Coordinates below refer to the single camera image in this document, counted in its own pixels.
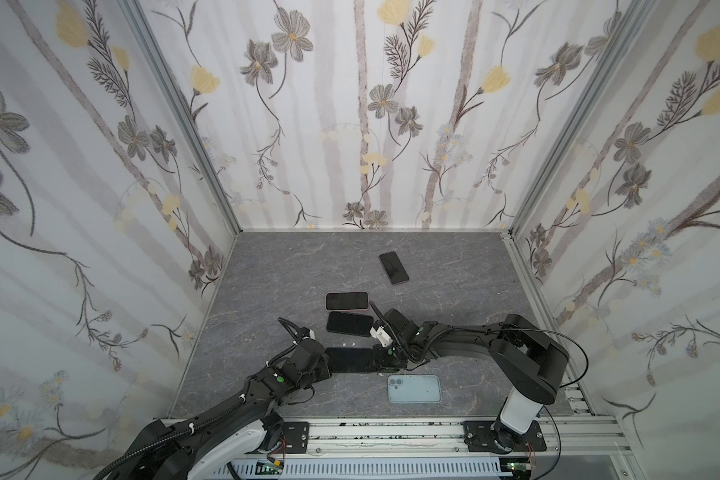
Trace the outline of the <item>small green circuit board left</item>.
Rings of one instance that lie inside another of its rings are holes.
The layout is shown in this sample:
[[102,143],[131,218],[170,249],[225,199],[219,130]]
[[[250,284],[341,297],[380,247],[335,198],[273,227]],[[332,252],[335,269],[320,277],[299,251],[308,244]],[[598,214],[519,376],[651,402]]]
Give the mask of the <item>small green circuit board left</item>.
[[281,460],[257,461],[254,474],[257,476],[279,476],[284,471],[284,463]]

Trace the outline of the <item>small green circuit board right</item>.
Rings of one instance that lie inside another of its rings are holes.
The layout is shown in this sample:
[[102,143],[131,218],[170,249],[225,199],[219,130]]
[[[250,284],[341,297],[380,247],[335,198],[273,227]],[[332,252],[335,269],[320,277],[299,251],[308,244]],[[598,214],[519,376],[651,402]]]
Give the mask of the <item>small green circuit board right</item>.
[[501,458],[499,460],[501,479],[530,480],[533,465],[528,458]]

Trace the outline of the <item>small green circuit board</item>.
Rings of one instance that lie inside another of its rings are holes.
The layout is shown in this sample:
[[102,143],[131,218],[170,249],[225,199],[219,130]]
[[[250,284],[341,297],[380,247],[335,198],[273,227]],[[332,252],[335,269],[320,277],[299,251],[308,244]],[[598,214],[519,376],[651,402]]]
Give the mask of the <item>small green circuit board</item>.
[[254,474],[257,476],[279,476],[284,471],[284,463],[281,460],[257,461]]
[[501,479],[530,480],[533,465],[528,458],[501,458],[499,460]]

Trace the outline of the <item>light blue phone case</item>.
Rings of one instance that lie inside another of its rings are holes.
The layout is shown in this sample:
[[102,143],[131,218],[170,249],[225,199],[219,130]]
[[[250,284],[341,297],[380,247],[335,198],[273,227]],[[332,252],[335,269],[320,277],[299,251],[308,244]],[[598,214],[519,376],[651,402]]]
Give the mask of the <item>light blue phone case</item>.
[[388,401],[393,404],[429,404],[441,401],[440,380],[435,375],[391,375]]

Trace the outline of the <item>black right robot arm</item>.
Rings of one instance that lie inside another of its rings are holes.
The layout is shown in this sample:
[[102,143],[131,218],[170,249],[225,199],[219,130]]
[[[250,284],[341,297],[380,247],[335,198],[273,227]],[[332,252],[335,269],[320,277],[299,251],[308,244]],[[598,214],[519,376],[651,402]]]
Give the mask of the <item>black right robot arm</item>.
[[412,364],[444,357],[492,359],[512,385],[496,420],[502,433],[528,432],[544,406],[556,401],[570,355],[550,333],[517,314],[482,326],[417,325],[391,310],[369,329],[389,354]]

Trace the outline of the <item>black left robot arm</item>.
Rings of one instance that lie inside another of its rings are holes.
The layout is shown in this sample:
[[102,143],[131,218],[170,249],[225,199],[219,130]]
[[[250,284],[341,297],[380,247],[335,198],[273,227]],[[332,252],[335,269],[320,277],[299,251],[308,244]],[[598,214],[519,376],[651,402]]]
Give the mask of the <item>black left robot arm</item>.
[[210,466],[212,452],[251,427],[254,442],[244,453],[260,447],[278,428],[275,408],[299,390],[330,377],[326,348],[304,338],[275,364],[248,376],[241,390],[214,407],[183,421],[166,424],[156,419],[136,436],[126,452],[103,467],[97,479],[189,479]]

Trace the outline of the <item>black phone picked up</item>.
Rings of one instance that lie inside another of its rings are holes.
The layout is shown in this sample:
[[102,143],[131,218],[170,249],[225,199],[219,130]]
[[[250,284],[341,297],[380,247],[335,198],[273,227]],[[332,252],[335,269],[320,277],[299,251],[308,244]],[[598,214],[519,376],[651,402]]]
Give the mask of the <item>black phone picked up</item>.
[[325,298],[327,311],[367,310],[369,295],[367,292],[334,292]]

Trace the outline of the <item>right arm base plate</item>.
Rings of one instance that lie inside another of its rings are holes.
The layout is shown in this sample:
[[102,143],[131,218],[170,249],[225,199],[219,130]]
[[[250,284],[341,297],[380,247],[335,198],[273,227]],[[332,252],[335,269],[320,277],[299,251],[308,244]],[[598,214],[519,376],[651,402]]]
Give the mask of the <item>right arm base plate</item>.
[[471,453],[512,453],[546,452],[547,444],[540,425],[532,421],[525,434],[518,434],[497,421],[464,421],[464,443]]

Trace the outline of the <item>aluminium frame rail front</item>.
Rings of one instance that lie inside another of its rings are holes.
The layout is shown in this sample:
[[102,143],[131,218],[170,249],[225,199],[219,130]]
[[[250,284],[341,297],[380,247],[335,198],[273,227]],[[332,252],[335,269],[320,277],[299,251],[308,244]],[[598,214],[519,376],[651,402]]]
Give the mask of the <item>aluminium frame rail front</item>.
[[[414,418],[313,418],[286,419],[310,423],[306,454],[291,457],[466,457],[464,421],[490,421],[488,417]],[[544,435],[547,451],[532,454],[544,459],[562,456],[628,455],[632,452],[621,427],[612,417],[557,416],[535,420]]]

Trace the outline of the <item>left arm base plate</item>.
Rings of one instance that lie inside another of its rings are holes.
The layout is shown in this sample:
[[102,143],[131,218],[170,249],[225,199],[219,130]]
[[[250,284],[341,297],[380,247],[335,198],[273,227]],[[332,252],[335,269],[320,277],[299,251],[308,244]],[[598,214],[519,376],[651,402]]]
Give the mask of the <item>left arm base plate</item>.
[[306,454],[309,433],[309,422],[285,422],[281,427],[281,439],[276,452],[285,455]]

